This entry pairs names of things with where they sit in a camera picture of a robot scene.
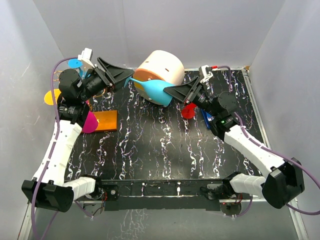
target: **blue scoop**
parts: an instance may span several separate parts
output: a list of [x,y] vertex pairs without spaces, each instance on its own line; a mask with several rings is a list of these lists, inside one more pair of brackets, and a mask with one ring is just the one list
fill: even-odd
[[138,81],[132,77],[128,77],[125,81],[124,86],[127,86],[129,80],[134,81],[135,83],[141,84],[144,88],[145,93],[151,98],[152,100],[156,101],[157,103],[168,106],[172,100],[172,96],[168,93],[164,92],[166,87],[174,86],[174,84],[162,81],[162,80],[149,80],[149,81]]

